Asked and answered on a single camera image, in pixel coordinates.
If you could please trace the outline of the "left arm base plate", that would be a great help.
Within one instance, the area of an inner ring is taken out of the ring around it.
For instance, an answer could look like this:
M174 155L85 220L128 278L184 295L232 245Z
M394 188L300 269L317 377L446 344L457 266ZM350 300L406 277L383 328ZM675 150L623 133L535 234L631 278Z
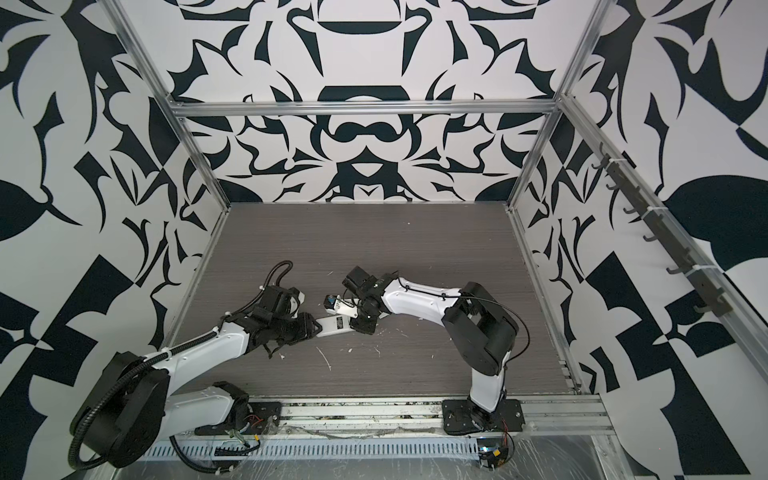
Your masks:
M222 423L206 425L194 430L197 436L228 435L238 431L241 435L261 435L280 424L282 403L258 401L236 404Z

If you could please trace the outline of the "white red remote control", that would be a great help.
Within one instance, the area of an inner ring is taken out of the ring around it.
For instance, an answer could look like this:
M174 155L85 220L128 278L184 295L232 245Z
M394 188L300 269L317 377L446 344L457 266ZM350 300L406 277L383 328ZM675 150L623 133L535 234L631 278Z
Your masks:
M333 315L316 319L315 322L321 327L316 337L323 338L333 335L350 333L353 331L350 326L350 320L351 318L345 315Z

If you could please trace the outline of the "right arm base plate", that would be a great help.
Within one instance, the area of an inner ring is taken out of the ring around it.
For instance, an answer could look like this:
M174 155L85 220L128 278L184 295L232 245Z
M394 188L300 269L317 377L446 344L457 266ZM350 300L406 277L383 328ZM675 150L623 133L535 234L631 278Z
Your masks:
M487 412L469 399L441 402L443 430L447 435L462 436L484 432L522 432L526 420L521 403L503 398L493 412Z

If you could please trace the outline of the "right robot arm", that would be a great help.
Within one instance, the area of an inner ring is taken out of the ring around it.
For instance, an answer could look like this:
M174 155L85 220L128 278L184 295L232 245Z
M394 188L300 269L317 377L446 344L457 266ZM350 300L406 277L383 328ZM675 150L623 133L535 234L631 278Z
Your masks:
M360 267L342 281L350 300L337 297L329 306L350 318L350 328L371 335L382 317L401 315L445 328L471 368L469 404L496 412L505 394L506 365L522 321L479 283L440 288L409 281L397 272L375 277Z

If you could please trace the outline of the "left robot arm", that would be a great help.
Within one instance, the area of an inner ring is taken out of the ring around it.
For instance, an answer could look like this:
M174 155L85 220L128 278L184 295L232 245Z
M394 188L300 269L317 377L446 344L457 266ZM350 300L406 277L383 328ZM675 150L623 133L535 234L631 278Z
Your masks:
M244 306L223 314L210 331L143 356L116 353L71 424L67 461L76 471L105 463L124 467L157 440L211 429L241 439L253 425L248 394L227 381L182 394L180 388L214 367L270 343L277 348L315 337L314 317L301 312L303 293L281 281L292 269L282 260Z

